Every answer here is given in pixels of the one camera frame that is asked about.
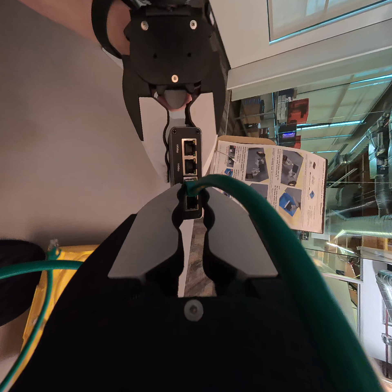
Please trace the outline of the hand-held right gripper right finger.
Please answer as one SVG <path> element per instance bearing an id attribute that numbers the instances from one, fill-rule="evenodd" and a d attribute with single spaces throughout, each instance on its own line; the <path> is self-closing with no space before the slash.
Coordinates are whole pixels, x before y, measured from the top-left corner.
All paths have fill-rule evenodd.
<path id="1" fill-rule="evenodd" d="M 206 192 L 203 223 L 211 255 L 245 277 L 277 277 L 278 271 L 248 212 L 212 187 Z"/>

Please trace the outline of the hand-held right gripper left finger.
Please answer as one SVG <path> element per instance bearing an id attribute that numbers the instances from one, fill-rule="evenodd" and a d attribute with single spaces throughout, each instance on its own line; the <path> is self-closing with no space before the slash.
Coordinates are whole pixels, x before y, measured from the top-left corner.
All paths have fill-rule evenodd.
<path id="1" fill-rule="evenodd" d="M 108 278 L 141 278 L 168 260 L 179 245 L 183 245 L 182 233 L 173 223 L 181 187 L 181 184 L 170 187 L 140 209 Z"/>

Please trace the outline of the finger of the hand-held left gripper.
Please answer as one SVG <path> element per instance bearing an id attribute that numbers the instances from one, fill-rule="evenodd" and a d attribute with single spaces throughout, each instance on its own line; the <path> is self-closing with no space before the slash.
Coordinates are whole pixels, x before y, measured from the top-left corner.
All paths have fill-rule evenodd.
<path id="1" fill-rule="evenodd" d="M 164 132 L 169 123 L 168 110 L 159 101 L 150 97 L 140 97 L 140 114 L 143 131 L 143 146 L 159 177 L 168 180 L 168 168 L 165 158 L 167 150 L 164 143 Z"/>
<path id="2" fill-rule="evenodd" d="M 190 104 L 190 119 L 202 132 L 202 175 L 205 176 L 213 160 L 218 139 L 213 93 L 200 94 L 195 99 L 187 93 L 185 102 Z"/>

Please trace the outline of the black ethernet switch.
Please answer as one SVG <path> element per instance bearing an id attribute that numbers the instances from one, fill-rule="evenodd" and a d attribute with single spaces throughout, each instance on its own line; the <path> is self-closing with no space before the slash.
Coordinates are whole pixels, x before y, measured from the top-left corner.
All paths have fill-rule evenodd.
<path id="1" fill-rule="evenodd" d="M 186 182 L 202 177 L 202 132 L 197 127 L 173 127 L 168 136 L 170 184 L 180 184 L 179 205 L 184 220 L 203 215 L 200 196 L 188 196 Z"/>

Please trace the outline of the yellow plastic bin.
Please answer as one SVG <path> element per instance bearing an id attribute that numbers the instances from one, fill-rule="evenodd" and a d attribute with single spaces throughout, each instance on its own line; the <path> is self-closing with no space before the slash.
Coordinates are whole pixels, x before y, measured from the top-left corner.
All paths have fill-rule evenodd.
<path id="1" fill-rule="evenodd" d="M 27 297 L 29 314 L 22 334 L 22 345 L 12 367 L 1 382 L 1 391 L 8 391 L 31 359 L 56 302 L 76 270 L 98 245 L 59 247 L 52 240 L 46 259 L 26 261 L 1 267 L 1 281 L 14 277 L 40 274 L 34 291 Z"/>

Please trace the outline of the person's left hand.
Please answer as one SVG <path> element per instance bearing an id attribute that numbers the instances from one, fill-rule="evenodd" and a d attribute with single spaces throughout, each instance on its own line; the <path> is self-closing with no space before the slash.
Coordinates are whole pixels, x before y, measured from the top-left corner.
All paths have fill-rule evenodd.
<path id="1" fill-rule="evenodd" d="M 98 44 L 91 22 L 91 0 L 21 0 L 22 4 L 80 36 Z M 122 55 L 129 55 L 124 29 L 130 22 L 129 7 L 115 0 L 109 9 L 107 33 L 110 43 Z"/>

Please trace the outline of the instruction sheet on wooden board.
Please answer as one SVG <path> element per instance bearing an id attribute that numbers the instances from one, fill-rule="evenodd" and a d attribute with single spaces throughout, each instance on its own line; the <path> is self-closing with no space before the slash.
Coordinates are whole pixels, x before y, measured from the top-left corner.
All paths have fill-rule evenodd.
<path id="1" fill-rule="evenodd" d="M 221 136 L 211 174 L 226 175 L 264 197 L 296 231 L 324 233 L 327 160 L 269 139 Z"/>

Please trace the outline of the red box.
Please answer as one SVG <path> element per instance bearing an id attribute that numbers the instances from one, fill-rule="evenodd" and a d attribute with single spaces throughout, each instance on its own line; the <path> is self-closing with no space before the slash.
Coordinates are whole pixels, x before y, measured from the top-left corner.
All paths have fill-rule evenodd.
<path id="1" fill-rule="evenodd" d="M 288 103 L 287 123 L 305 124 L 309 114 L 309 98 L 293 100 Z"/>

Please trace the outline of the round silver air duct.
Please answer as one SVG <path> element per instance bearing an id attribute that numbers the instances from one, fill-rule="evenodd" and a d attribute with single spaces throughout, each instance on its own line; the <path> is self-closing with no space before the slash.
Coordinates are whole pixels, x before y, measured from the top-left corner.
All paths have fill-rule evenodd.
<path id="1" fill-rule="evenodd" d="M 376 283 L 383 300 L 383 321 L 391 334 L 392 327 L 392 272 L 379 270 L 376 273 Z"/>

